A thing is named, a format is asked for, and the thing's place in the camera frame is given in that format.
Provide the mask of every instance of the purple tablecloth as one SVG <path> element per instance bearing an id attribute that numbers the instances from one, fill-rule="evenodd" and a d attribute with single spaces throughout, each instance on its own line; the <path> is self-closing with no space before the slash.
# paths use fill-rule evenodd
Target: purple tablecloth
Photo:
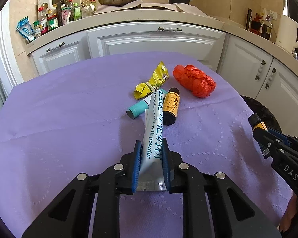
<path id="1" fill-rule="evenodd" d="M 0 216 L 17 237 L 80 172 L 102 173 L 143 139 L 144 115 L 131 120 L 133 90 L 164 61 L 165 90 L 180 90 L 176 123 L 164 126 L 171 150 L 200 171 L 225 172 L 277 223 L 291 197 L 288 185 L 253 140 L 252 111 L 219 75 L 179 53 L 111 55 L 82 61 L 13 89 L 0 112 Z M 199 99 L 172 71 L 193 64 L 217 83 Z M 181 195 L 138 192 L 120 197 L 122 238 L 182 237 Z"/>

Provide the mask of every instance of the yellow wrapper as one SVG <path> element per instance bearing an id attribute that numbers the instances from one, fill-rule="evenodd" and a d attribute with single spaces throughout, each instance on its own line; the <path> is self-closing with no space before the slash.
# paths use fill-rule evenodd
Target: yellow wrapper
<path id="1" fill-rule="evenodd" d="M 158 67 L 153 72 L 150 80 L 146 83 L 140 83 L 135 88 L 135 99 L 140 99 L 152 94 L 154 91 L 158 90 L 168 78 L 168 69 L 163 62 L 159 63 Z"/>

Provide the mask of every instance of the crumpled red bag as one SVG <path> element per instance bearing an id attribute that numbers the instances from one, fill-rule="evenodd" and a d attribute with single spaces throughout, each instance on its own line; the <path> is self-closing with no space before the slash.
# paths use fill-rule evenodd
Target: crumpled red bag
<path id="1" fill-rule="evenodd" d="M 208 97 L 216 88 L 216 82 L 193 65 L 177 65 L 173 70 L 175 79 L 196 97 Z"/>

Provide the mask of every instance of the white kettle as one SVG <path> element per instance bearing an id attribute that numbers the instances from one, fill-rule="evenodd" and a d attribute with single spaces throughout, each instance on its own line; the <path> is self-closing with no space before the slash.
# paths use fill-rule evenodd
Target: white kettle
<path id="1" fill-rule="evenodd" d="M 298 23 L 296 21 L 282 15 L 275 44 L 292 54 L 292 51 L 298 47 L 298 41 L 296 41 L 297 29 Z"/>

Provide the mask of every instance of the silver screw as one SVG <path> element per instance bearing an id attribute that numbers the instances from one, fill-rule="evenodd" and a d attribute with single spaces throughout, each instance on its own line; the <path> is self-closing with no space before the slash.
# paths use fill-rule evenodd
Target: silver screw
<path id="1" fill-rule="evenodd" d="M 222 172 L 218 172 L 218 173 L 216 173 L 216 177 L 218 179 L 225 179 L 226 175 L 224 173 L 222 173 Z"/>
<path id="2" fill-rule="evenodd" d="M 122 170 L 124 168 L 124 166 L 122 164 L 116 164 L 114 165 L 114 169 L 119 171 L 119 170 Z"/>
<path id="3" fill-rule="evenodd" d="M 87 177 L 87 175 L 86 175 L 86 174 L 84 174 L 84 173 L 81 173 L 81 174 L 79 174 L 79 175 L 77 176 L 77 179 L 78 179 L 79 181 L 83 181 L 83 180 L 85 180 L 85 179 L 86 179 L 86 177 Z"/>
<path id="4" fill-rule="evenodd" d="M 181 164 L 179 164 L 179 167 L 180 167 L 182 170 L 186 170 L 186 169 L 189 168 L 189 165 L 186 164 L 186 163 L 181 163 Z"/>

